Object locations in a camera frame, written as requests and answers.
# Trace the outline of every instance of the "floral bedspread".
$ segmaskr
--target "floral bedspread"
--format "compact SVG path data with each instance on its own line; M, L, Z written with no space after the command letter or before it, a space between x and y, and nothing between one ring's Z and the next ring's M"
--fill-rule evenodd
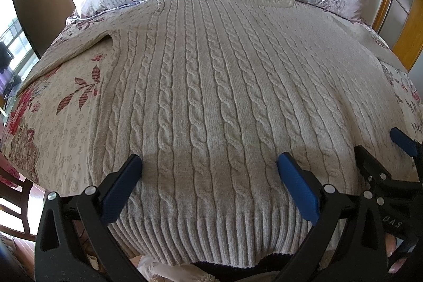
M69 32L82 30L80 24L72 27ZM63 177L58 176L59 172L65 173L69 181L67 193L80 192L88 184L84 144L89 135L90 114L95 109L92 100L98 96L102 82L107 53L100 52L104 46L100 43L94 53L89 50L81 54L77 66L73 62L58 66L19 96L2 140L3 153L18 176L21 172L42 187L65 192L61 190ZM45 112L53 113L54 120L46 121ZM57 141L63 143L59 151L53 149ZM42 165L49 166L47 173L37 169Z
M383 72L391 84L398 104L406 120L409 135L419 142L423 141L423 104L409 76L389 64L381 62Z

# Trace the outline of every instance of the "cable knit pattern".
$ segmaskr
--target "cable knit pattern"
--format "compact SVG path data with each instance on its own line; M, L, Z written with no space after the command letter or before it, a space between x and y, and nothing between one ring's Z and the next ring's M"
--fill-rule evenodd
M112 38L83 154L94 185L130 153L143 160L141 182L109 226L128 255L248 267L295 252L309 224L278 175L285 151L356 195L365 182L355 145L393 178L408 175L389 137L395 126L407 133L395 95L335 15L292 0L150 0L102 16L49 49L24 88L62 63L90 75L81 57ZM62 174L61 195L74 194Z

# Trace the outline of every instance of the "bedsheet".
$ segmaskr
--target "bedsheet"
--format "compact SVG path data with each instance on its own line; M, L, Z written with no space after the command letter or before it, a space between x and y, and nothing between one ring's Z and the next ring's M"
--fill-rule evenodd
M111 226L128 255L254 266L295 252L309 228L280 182L278 154L291 152L341 192L365 188L355 145L393 178L415 178L389 130L421 138L420 99L407 75L377 59L379 48L292 0L118 9L53 43L20 92L3 152L62 196L137 153L142 183Z

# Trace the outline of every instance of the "dark fabric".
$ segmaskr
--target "dark fabric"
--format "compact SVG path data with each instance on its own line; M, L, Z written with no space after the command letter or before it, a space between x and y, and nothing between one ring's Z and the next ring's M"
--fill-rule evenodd
M207 262L194 263L195 266L213 275L220 282L234 282L246 277L255 276L270 271L280 271L291 259L291 255L272 254L263 258L254 268L234 268Z
M0 73L3 73L13 58L13 54L7 49L4 42L0 42Z

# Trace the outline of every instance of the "window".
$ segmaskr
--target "window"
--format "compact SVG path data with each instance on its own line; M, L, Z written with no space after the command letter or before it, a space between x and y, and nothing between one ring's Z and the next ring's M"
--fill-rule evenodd
M6 108L0 109L3 123L6 123L16 100L15 94L38 58L22 30L13 1L0 0L0 9L0 42L6 45L7 61L10 61L7 68L4 68L3 63L1 66L3 70L0 73L0 96L8 100Z

